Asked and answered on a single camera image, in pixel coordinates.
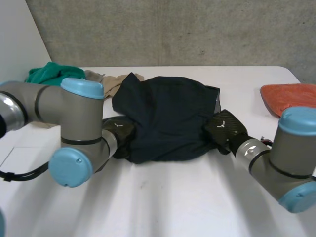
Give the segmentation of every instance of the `concrete wall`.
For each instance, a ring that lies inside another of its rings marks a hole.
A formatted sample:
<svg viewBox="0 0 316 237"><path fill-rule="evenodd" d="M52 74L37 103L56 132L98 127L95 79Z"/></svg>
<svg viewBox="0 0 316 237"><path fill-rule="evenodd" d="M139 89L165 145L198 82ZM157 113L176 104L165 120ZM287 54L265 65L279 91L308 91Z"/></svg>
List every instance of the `concrete wall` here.
<svg viewBox="0 0 316 237"><path fill-rule="evenodd" d="M275 65L316 83L316 0L27 0L53 61Z"/></svg>

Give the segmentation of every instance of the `fabric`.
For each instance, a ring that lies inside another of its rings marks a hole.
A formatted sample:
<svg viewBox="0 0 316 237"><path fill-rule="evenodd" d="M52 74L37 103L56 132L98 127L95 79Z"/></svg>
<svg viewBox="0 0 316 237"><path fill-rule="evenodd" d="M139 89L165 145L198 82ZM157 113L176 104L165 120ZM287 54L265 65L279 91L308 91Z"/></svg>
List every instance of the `fabric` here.
<svg viewBox="0 0 316 237"><path fill-rule="evenodd" d="M279 116L285 109L293 106L316 108L316 85L314 84L264 85L260 91L269 108Z"/></svg>
<svg viewBox="0 0 316 237"><path fill-rule="evenodd" d="M126 115L115 119L136 126L128 160L189 160L216 148L202 126L213 117L219 91L188 78L156 77L140 82L129 74L112 99L113 109Z"/></svg>
<svg viewBox="0 0 316 237"><path fill-rule="evenodd" d="M144 77L139 74L135 74L135 76L139 81L144 80ZM103 77L102 84L104 88L104 99L107 99L108 97L113 97L119 90L120 85L126 77L127 75L121 75L117 78L112 76Z"/></svg>
<svg viewBox="0 0 316 237"><path fill-rule="evenodd" d="M104 74L101 75L101 74L95 73L91 70L85 70L84 75L85 75L86 80L95 81L98 83L102 83L103 76L104 76Z"/></svg>
<svg viewBox="0 0 316 237"><path fill-rule="evenodd" d="M104 99L105 100L107 98L113 97L117 93L117 91L120 88L120 85L127 77L127 75L121 75L118 77L104 76L104 75L100 75L100 74L95 73L95 72L90 71L90 70L86 70L84 73L85 73L86 80L97 81L97 82L103 84ZM136 73L135 76L140 81L144 80L144 77L142 75L139 75Z"/></svg>
<svg viewBox="0 0 316 237"><path fill-rule="evenodd" d="M84 79L85 75L80 68L49 62L43 68L31 69L25 82L59 86L64 78Z"/></svg>

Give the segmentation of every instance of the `orange towel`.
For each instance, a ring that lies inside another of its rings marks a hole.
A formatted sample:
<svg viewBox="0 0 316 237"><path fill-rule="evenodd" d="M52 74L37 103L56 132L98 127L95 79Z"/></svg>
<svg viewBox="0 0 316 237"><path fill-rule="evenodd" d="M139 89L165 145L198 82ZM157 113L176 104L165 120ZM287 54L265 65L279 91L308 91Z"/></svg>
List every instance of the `orange towel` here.
<svg viewBox="0 0 316 237"><path fill-rule="evenodd" d="M264 85L260 91L266 104L279 116L288 107L316 108L316 85L314 84Z"/></svg>

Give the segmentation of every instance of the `navy cloth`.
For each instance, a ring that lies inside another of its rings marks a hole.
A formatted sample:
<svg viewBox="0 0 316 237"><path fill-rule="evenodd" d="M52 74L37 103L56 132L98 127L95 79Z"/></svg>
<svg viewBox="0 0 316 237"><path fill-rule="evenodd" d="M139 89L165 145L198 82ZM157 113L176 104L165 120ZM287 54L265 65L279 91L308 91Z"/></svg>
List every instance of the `navy cloth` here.
<svg viewBox="0 0 316 237"><path fill-rule="evenodd" d="M219 91L188 78L155 77L140 82L129 74L112 99L113 109L126 115L116 119L136 126L128 160L137 164L190 160L216 148L202 126L214 115Z"/></svg>

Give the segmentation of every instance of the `white table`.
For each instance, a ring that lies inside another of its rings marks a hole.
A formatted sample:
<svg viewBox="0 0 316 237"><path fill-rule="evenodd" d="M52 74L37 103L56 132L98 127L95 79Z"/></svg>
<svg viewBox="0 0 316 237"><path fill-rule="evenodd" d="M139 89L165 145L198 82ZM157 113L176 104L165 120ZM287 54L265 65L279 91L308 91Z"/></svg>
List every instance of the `white table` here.
<svg viewBox="0 0 316 237"><path fill-rule="evenodd" d="M89 68L146 79L183 76L221 88L228 109L251 136L273 139L277 118L266 109L265 84L298 83L282 67ZM116 115L111 100L104 117ZM59 127L28 125L0 140L0 169L29 171L59 147ZM231 156L217 151L187 162L130 164L111 159L77 188L56 184L49 172L29 182L0 182L8 237L311 237L316 208L288 213Z"/></svg>

